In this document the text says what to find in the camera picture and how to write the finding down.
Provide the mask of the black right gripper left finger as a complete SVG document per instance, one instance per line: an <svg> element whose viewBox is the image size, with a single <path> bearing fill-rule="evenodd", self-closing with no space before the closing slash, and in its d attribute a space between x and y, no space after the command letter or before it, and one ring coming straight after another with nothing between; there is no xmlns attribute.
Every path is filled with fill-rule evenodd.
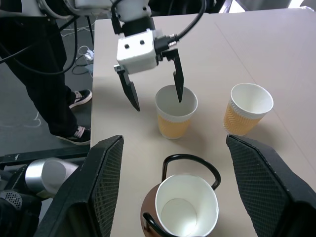
<svg viewBox="0 0 316 237"><path fill-rule="evenodd" d="M110 237L116 209L123 136L93 146L62 184L34 237Z"/></svg>

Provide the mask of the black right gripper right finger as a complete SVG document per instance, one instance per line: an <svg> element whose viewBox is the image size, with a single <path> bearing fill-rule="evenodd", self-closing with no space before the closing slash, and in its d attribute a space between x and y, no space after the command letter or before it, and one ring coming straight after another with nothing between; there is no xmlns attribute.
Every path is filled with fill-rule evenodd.
<svg viewBox="0 0 316 237"><path fill-rule="evenodd" d="M270 146L228 135L239 195L258 237L316 237L316 192Z"/></svg>

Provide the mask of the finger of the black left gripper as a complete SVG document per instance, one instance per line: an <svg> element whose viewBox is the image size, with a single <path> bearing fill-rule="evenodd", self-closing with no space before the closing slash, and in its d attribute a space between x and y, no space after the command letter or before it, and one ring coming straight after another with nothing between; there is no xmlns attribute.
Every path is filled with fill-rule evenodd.
<svg viewBox="0 0 316 237"><path fill-rule="evenodd" d="M183 76L182 65L181 65L178 49L166 51L165 57L167 58L168 61L172 60L174 62L175 71L173 72L173 77L175 81L178 101L179 103L181 103L182 96L183 96L183 88L184 88L184 76Z"/></svg>
<svg viewBox="0 0 316 237"><path fill-rule="evenodd" d="M123 91L130 101L131 105L137 110L140 111L139 101L137 92L134 86L134 83L130 81L128 73L120 65L114 65L114 70L119 76Z"/></svg>

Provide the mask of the orange ribbed paper cup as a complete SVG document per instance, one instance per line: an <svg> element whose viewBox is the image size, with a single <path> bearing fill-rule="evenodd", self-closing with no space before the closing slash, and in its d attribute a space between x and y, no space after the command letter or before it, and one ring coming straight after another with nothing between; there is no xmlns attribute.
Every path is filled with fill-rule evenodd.
<svg viewBox="0 0 316 237"><path fill-rule="evenodd" d="M223 125L229 134L243 136L272 110L274 100L263 87L253 83L240 83L230 92Z"/></svg>
<svg viewBox="0 0 316 237"><path fill-rule="evenodd" d="M159 131L167 139L181 138L188 129L190 119L198 108L196 95L183 88L182 100L178 100L176 87L167 85L155 97Z"/></svg>

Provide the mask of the white paper cup in holder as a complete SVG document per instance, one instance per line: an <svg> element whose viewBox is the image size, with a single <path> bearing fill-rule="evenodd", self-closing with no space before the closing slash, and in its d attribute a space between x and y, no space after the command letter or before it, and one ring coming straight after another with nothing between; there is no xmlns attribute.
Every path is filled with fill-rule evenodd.
<svg viewBox="0 0 316 237"><path fill-rule="evenodd" d="M155 209L163 229L177 237L207 237L215 228L219 205L212 187L201 177L172 175L158 187Z"/></svg>

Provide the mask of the black and white sneaker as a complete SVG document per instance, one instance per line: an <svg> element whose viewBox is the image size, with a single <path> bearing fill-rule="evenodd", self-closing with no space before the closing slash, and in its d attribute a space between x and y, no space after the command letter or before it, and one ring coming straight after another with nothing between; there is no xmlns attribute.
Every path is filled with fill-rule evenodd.
<svg viewBox="0 0 316 237"><path fill-rule="evenodd" d="M73 91L71 94L69 108L72 109L76 106L88 103L92 99L92 96L92 91L89 89Z"/></svg>
<svg viewBox="0 0 316 237"><path fill-rule="evenodd" d="M56 136L59 139L68 141L72 144L83 146L89 145L91 139L91 130L83 126L78 126L76 132L70 137Z"/></svg>

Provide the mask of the silver robot body cylinder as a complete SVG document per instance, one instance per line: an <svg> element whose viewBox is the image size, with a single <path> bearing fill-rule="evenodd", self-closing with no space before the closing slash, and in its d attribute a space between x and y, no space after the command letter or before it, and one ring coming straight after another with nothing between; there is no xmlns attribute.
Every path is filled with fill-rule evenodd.
<svg viewBox="0 0 316 237"><path fill-rule="evenodd" d="M25 182L36 196L53 198L77 168L78 165L59 158L38 159L28 165Z"/></svg>

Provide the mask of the person in black trousers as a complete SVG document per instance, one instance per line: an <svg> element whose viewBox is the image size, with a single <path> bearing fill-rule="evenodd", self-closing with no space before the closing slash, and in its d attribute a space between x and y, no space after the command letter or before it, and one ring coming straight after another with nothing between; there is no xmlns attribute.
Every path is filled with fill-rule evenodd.
<svg viewBox="0 0 316 237"><path fill-rule="evenodd" d="M5 58L59 28L55 22L32 18L0 19L0 57ZM65 84L67 56L60 34L34 46L6 62L15 76L25 85L28 96L47 122L50 133L70 137L77 128L75 115L69 108L71 89Z"/></svg>

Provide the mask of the black perforated robot body part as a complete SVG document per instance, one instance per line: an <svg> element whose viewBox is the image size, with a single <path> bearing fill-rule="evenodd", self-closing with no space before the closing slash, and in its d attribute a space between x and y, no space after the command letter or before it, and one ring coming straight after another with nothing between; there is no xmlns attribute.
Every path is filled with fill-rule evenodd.
<svg viewBox="0 0 316 237"><path fill-rule="evenodd" d="M19 193L11 190L3 190L0 192L0 198L9 202L15 209L21 210L23 201Z"/></svg>

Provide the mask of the black metal frame bar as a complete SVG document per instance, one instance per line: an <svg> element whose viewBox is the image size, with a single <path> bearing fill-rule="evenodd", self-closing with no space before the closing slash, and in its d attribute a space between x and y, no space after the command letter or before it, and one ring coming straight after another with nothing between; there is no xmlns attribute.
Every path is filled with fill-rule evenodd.
<svg viewBox="0 0 316 237"><path fill-rule="evenodd" d="M0 168L7 165L20 165L28 164L37 159L43 158L60 158L60 159L70 159L70 158L82 158L86 157L90 150L89 145L85 146L75 146L68 148L59 148L52 150L43 150L28 153L18 153L9 154L0 157Z"/></svg>

